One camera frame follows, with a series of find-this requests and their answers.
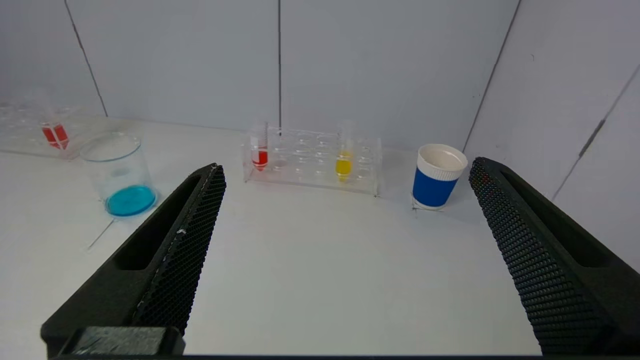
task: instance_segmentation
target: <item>test tube rack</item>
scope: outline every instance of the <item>test tube rack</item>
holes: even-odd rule
[[[252,156],[259,149],[252,137],[263,136],[263,129],[250,130],[243,142],[244,181],[295,184],[366,193],[378,196],[382,150],[379,138],[355,138],[351,173],[340,181],[335,164],[340,152],[337,133],[267,128],[268,163],[259,170]]]

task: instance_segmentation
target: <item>test tube with yellow liquid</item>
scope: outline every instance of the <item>test tube with yellow liquid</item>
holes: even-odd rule
[[[353,163],[353,128],[352,120],[345,120],[340,127],[338,158],[335,162],[335,174],[342,183],[351,175]]]

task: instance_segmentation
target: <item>white wall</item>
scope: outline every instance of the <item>white wall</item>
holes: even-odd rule
[[[462,149],[516,0],[283,0],[282,124]]]
[[[276,0],[68,3],[109,116],[229,129],[277,121]]]
[[[104,115],[63,0],[0,1],[0,99],[42,89]]]
[[[465,153],[551,198],[640,59],[640,1],[523,0]]]
[[[556,205],[640,271],[640,77],[631,82]]]

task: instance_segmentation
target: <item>white cup rim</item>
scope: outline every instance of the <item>white cup rim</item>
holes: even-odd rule
[[[430,163],[429,161],[427,161],[427,159],[424,158],[424,154],[427,152],[439,152],[441,154],[445,154],[446,156],[453,155],[459,161],[460,165],[458,167],[439,167]],[[460,150],[442,143],[428,143],[421,146],[420,149],[418,149],[418,160],[423,161],[430,167],[448,172],[463,170],[468,165],[467,157]]]

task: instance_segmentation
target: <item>test tube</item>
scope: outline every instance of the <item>test tube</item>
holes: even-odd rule
[[[335,162],[335,174],[342,183],[349,179],[353,162],[353,128],[352,120],[345,120],[340,127],[338,158]]]
[[[263,171],[269,162],[267,131],[269,124],[259,122],[251,133],[251,161],[258,171]]]

